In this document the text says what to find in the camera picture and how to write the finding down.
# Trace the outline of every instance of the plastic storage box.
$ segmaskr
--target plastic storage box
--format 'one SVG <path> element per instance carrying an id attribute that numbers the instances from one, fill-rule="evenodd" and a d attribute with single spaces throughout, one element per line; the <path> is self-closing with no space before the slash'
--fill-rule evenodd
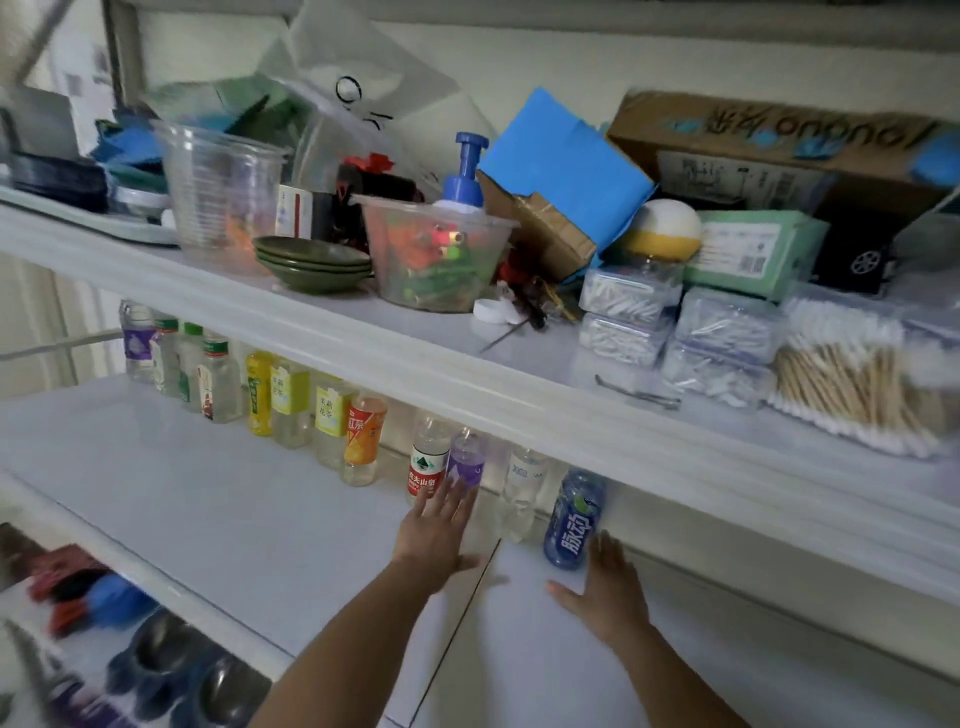
<path id="1" fill-rule="evenodd" d="M 777 376 L 760 367 L 671 339 L 660 373 L 668 384 L 738 409 L 756 409 L 774 391 Z"/>
<path id="2" fill-rule="evenodd" d="M 769 364 L 786 338 L 786 318 L 767 301 L 697 287 L 684 296 L 676 336 L 747 363 Z"/>
<path id="3" fill-rule="evenodd" d="M 672 261 L 639 261 L 636 266 L 587 271 L 580 307 L 634 326 L 656 328 L 666 309 L 676 308 L 683 294 L 684 265 Z"/>
<path id="4" fill-rule="evenodd" d="M 274 233 L 288 151 L 162 121 L 154 129 L 183 251 L 228 273 L 267 275 L 253 239 Z"/>
<path id="5" fill-rule="evenodd" d="M 353 195 L 363 206 L 380 296 L 424 311 L 465 313 L 489 288 L 513 220 Z"/>
<path id="6" fill-rule="evenodd" d="M 647 329 L 588 313 L 580 324 L 580 345 L 601 356 L 653 369 L 671 328 L 669 320 Z"/>

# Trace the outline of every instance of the green bottle cap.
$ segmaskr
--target green bottle cap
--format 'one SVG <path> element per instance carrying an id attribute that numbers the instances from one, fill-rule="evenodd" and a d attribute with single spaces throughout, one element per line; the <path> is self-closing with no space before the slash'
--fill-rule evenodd
<path id="1" fill-rule="evenodd" d="M 229 343 L 217 339 L 204 341 L 204 352 L 208 356 L 226 356 L 229 353 Z"/>

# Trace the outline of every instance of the green plate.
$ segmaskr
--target green plate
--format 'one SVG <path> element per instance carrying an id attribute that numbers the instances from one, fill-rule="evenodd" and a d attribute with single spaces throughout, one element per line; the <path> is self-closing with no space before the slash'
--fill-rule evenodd
<path id="1" fill-rule="evenodd" d="M 263 258 L 260 258 L 260 262 L 291 290 L 314 295 L 349 291 L 369 275 L 368 271 L 361 271 L 359 273 L 304 271 L 286 265 L 276 265 Z"/>
<path id="2" fill-rule="evenodd" d="M 321 265 L 319 263 L 304 263 L 302 260 L 294 260 L 289 257 L 279 257 L 278 255 L 268 255 L 266 253 L 261 253 L 260 251 L 256 252 L 256 259 L 273 263 L 274 265 L 282 265 L 287 268 L 296 268 L 300 271 L 311 271 L 317 273 L 360 273 L 361 271 L 372 271 L 373 267 L 370 263 L 366 265 Z"/>
<path id="3" fill-rule="evenodd" d="M 304 240 L 299 237 L 268 235 L 253 241 L 261 253 L 298 260 L 315 265 L 358 266 L 370 265 L 370 256 L 348 248 L 346 245 L 327 243 L 324 240 Z"/>

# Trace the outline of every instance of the plastic container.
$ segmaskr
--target plastic container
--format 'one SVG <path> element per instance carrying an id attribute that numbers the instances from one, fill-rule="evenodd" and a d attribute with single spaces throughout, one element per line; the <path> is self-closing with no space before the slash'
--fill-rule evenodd
<path id="1" fill-rule="evenodd" d="M 537 495 L 546 482 L 550 458 L 529 448 L 510 453 L 503 490 L 496 502 L 496 530 L 502 538 L 519 544 L 530 534 L 537 515 Z"/>
<path id="2" fill-rule="evenodd" d="M 786 338 L 786 318 L 768 301 L 696 287 L 684 297 L 676 337 L 750 364 L 769 364 Z"/>
<path id="3" fill-rule="evenodd" d="M 636 265 L 594 268 L 584 276 L 580 307 L 590 313 L 640 327 L 655 327 L 680 305 L 682 263 L 638 258 Z"/>
<path id="4" fill-rule="evenodd" d="M 670 386 L 706 395 L 737 409 L 757 409 L 777 385 L 767 367 L 747 364 L 672 339 L 660 373 Z"/>
<path id="5" fill-rule="evenodd" d="M 519 225 L 440 206 L 352 199 L 363 206 L 380 297 L 423 311 L 471 312 Z"/>
<path id="6" fill-rule="evenodd" d="M 607 502 L 607 478 L 571 468 L 564 478 L 543 537 L 543 554 L 559 569 L 579 569 Z"/>
<path id="7" fill-rule="evenodd" d="M 267 275 L 252 242 L 274 233 L 288 150 L 163 121 L 154 129 L 183 251 L 228 273 Z"/>
<path id="8" fill-rule="evenodd" d="M 672 327 L 669 319 L 649 330 L 588 313 L 580 324 L 580 346 L 625 364 L 653 369 Z"/>

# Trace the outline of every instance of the plastic bottle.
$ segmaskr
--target plastic bottle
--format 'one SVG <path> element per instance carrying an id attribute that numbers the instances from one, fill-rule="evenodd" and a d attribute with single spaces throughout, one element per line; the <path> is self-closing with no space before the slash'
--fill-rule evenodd
<path id="1" fill-rule="evenodd" d="M 253 352 L 247 357 L 247 393 L 250 416 L 247 427 L 258 437 L 270 437 L 273 408 L 270 402 L 270 374 L 276 357 L 270 352 Z"/>
<path id="2" fill-rule="evenodd" d="M 197 367 L 197 378 L 204 417 L 217 424 L 240 417 L 240 367 L 230 356 L 227 339 L 215 334 L 204 338 L 204 361 Z"/>
<path id="3" fill-rule="evenodd" d="M 530 534 L 537 515 L 537 495 L 546 481 L 550 458 L 529 448 L 514 448 L 507 462 L 503 490 L 496 502 L 500 536 L 519 544 Z"/>
<path id="4" fill-rule="evenodd" d="M 150 337 L 150 358 L 154 365 L 154 386 L 161 395 L 180 396 L 180 322 L 173 316 L 157 312 L 156 330 Z"/>
<path id="5" fill-rule="evenodd" d="M 120 302 L 120 328 L 127 376 L 133 381 L 154 383 L 154 362 L 150 356 L 150 339 L 155 330 L 153 312 L 142 303 L 124 299 Z"/>
<path id="6" fill-rule="evenodd" d="M 197 367 L 204 362 L 204 327 L 183 324 L 180 335 L 180 399 L 183 409 L 200 412 L 200 381 L 197 379 Z"/>
<path id="7" fill-rule="evenodd" d="M 410 471 L 407 475 L 407 500 L 417 499 L 420 488 L 433 497 L 446 473 L 450 440 L 454 425 L 430 412 L 420 412 L 414 427 L 414 446 L 410 450 Z"/>
<path id="8" fill-rule="evenodd" d="M 313 452 L 318 463 L 339 471 L 347 447 L 348 412 L 357 390 L 352 384 L 323 372 L 316 373 L 314 383 L 317 431 L 313 433 Z"/>
<path id="9" fill-rule="evenodd" d="M 487 463 L 489 438 L 472 427 L 461 427 L 450 442 L 446 472 L 454 480 L 463 480 L 468 488 L 480 485 Z"/>
<path id="10" fill-rule="evenodd" d="M 373 393 L 361 391 L 350 403 L 347 413 L 347 446 L 340 479 L 361 487 L 376 477 L 376 454 L 380 447 L 387 402 Z"/>
<path id="11" fill-rule="evenodd" d="M 287 449 L 310 442 L 310 370 L 289 359 L 279 359 L 270 370 L 270 428 L 274 441 Z"/>
<path id="12" fill-rule="evenodd" d="M 543 538 L 547 561 L 560 569 L 579 569 L 587 558 L 587 541 L 607 502 L 607 478 L 571 468 L 553 507 Z"/>

